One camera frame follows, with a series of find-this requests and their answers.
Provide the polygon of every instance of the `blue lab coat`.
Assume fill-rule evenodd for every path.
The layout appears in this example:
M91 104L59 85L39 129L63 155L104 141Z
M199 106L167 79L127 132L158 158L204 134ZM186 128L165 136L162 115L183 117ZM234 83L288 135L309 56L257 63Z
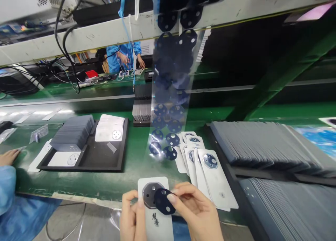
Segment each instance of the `blue lab coat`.
M107 56L113 55L116 51L118 51L120 47L119 52L123 53L124 55L128 54L129 60L129 65L126 67L126 70L130 70L133 68L133 62L132 62L132 56L131 56L131 47L129 43L122 44L119 46L109 46L106 48L106 54ZM135 55L137 56L138 54L141 54L141 47L140 47L140 42L135 42L133 43L133 50ZM121 68L124 69L125 65L121 62L119 57L117 55L113 55L107 58L108 66L110 68L110 72L118 72L119 73L119 63L121 65Z
M16 170L0 166L0 240L33 240L62 200L15 196Z

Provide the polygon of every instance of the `worker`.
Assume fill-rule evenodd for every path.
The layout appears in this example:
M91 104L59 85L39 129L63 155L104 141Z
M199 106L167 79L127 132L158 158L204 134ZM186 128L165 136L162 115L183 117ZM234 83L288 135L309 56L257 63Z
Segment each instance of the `worker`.
M188 224L191 240L224 241L215 205L194 185L179 183L167 199ZM146 241L145 205L139 199L131 206L131 200L138 198L132 190L122 196L120 217L121 241Z
M141 47L140 42L133 43L133 50L138 58L138 62L140 64L140 68L145 68L145 63L141 58ZM106 48L107 54L107 62L110 69L110 72L119 72L119 68L121 71L126 72L127 70L134 69L133 60L132 60L132 50L131 44L125 43L119 46L109 46Z
M0 240L33 240L62 202L15 195L16 170L12 163L19 153L13 149L0 155Z

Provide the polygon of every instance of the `gray card stack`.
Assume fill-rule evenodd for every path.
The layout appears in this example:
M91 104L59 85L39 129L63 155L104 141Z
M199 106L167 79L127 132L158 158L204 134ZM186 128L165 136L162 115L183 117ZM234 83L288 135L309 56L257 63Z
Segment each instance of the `gray card stack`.
M336 240L336 189L250 178L240 181L271 241Z
M212 122L232 165L336 177L336 162L292 127L273 122Z
M150 121L152 114L151 100L135 100L132 115L135 121Z
M50 145L57 151L81 151L94 127L92 115L69 118L58 130Z

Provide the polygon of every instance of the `floor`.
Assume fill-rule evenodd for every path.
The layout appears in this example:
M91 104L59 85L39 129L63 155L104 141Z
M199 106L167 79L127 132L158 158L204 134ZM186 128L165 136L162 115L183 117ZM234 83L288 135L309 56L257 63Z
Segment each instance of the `floor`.
M68 235L66 241L119 241L120 213L118 209L65 200L48 221L49 238L44 226L34 241L61 240ZM254 241L246 226L222 223L221 228L225 241Z

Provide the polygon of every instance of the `blue wire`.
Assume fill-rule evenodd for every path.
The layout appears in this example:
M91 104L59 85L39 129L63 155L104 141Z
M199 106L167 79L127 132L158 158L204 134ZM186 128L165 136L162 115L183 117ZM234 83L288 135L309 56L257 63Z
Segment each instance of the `blue wire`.
M69 75L68 75L67 71L65 70L65 68L63 68L63 66L60 65L60 64L57 63L57 62L54 62L54 63L57 64L58 66L60 66L60 67L64 70L64 72L66 73L66 75L67 75L67 77L68 77L68 79L69 79L69 82L72 83L71 80L70 80L70 78L69 78Z
M121 18L122 25L124 26L124 29L125 29L125 32L126 32L126 35L127 35L128 44L129 44L129 46L130 46L130 48L131 48L132 63L134 64L133 47L132 47L132 44L131 44L131 42L130 42L130 37L128 36L128 32L127 32L126 25L125 25L125 22L124 22L124 6L125 6L125 0L121 0L121 2L120 2L120 9L119 9L119 11L118 11L118 14L119 14L119 17ZM134 65L133 65L133 85L135 85L135 71L134 71Z

